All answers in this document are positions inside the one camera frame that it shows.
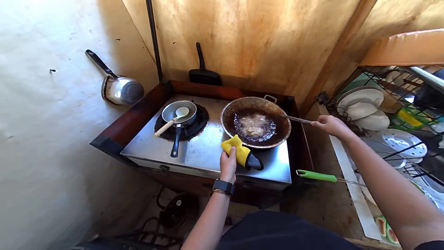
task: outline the pipe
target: pipe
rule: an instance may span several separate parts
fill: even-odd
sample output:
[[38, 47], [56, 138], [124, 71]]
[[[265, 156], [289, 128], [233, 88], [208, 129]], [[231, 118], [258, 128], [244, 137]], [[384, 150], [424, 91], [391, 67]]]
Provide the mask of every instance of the pipe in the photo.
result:
[[153, 3], [147, 0], [148, 18], [150, 20], [151, 38], [153, 40], [154, 57], [156, 59], [159, 83], [163, 81], [162, 66], [160, 65], [159, 45], [157, 43], [156, 24], [154, 23]]

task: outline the black shirt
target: black shirt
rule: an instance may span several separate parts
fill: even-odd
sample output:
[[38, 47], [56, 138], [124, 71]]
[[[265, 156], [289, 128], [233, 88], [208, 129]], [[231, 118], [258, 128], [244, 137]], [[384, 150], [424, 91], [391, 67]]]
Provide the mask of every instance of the black shirt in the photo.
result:
[[[246, 249], [360, 249], [341, 236], [311, 225], [293, 214], [258, 211], [228, 230], [217, 250]], [[444, 249], [444, 241], [420, 244], [415, 250]]]

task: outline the stove burner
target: stove burner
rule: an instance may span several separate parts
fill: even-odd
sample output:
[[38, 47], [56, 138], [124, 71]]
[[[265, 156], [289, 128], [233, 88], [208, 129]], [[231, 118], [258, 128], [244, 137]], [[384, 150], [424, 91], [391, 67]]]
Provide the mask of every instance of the stove burner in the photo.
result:
[[[208, 111], [199, 104], [196, 104], [196, 107], [196, 120], [192, 124], [186, 126], [185, 128], [182, 128], [179, 136], [179, 141], [188, 141], [191, 138], [195, 137], [199, 132], [203, 130], [206, 123], [208, 122], [208, 119], [210, 118]], [[167, 122], [162, 119], [162, 116], [159, 116], [156, 120], [156, 124], [154, 125], [154, 131], [159, 130], [166, 123]], [[174, 139], [176, 138], [176, 128], [169, 127], [159, 137], [174, 141]]]

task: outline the hand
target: hand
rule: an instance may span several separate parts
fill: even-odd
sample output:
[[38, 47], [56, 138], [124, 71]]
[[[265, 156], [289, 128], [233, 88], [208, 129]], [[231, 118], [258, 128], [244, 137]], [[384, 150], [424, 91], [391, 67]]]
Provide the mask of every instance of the hand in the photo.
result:
[[222, 151], [220, 164], [221, 180], [234, 184], [236, 181], [236, 147], [231, 147], [230, 156]]
[[311, 125], [336, 136], [339, 140], [346, 140], [356, 136], [347, 125], [334, 116], [319, 116], [317, 121], [311, 122]]

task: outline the wooden ladle handle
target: wooden ladle handle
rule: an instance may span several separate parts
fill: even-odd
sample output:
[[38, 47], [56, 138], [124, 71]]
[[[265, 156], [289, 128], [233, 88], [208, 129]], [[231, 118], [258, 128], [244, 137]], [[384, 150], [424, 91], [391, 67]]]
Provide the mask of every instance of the wooden ladle handle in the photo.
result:
[[157, 132], [154, 133], [154, 137], [158, 137], [159, 135], [161, 135], [163, 132], [165, 132], [165, 130], [167, 130], [169, 127], [171, 127], [171, 125], [173, 125], [173, 123], [177, 121], [177, 117], [174, 118], [173, 120], [167, 122], [167, 124], [165, 124], [164, 126], [162, 126], [159, 130], [157, 130]]

